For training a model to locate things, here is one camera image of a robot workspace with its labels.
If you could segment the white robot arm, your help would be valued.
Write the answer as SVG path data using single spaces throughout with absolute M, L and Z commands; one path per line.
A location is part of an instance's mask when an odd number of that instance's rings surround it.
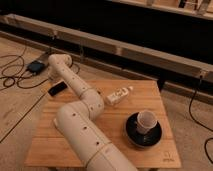
M 86 171 L 138 171 L 93 122 L 103 113 L 104 101 L 94 88 L 69 68 L 72 57 L 52 54 L 48 61 L 51 69 L 79 97 L 77 101 L 63 105 L 54 122 Z

